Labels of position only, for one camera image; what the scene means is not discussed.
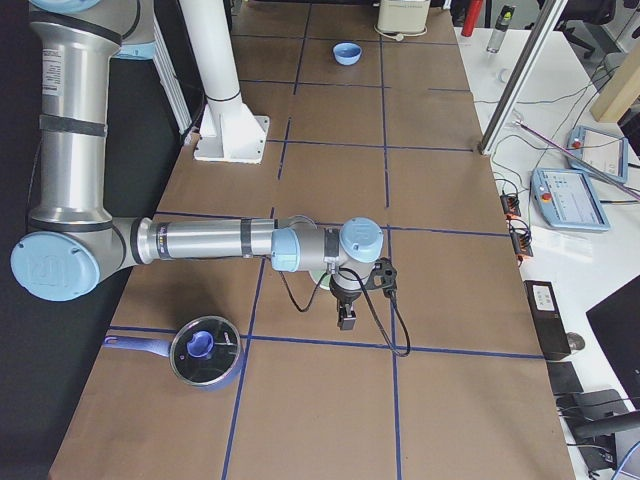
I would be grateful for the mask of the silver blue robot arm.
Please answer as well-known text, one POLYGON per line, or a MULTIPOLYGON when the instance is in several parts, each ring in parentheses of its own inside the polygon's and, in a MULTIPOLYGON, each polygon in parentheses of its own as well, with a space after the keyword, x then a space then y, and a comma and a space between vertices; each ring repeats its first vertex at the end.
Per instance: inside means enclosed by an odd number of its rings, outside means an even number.
POLYGON ((265 256, 280 272, 318 272, 336 298, 339 327, 351 329, 383 246, 370 219, 333 229, 302 216, 159 223, 104 208, 110 62, 152 57, 154 19, 150 1, 30 3, 43 47, 41 196, 11 254, 15 279, 36 297, 69 301, 156 260, 265 256))

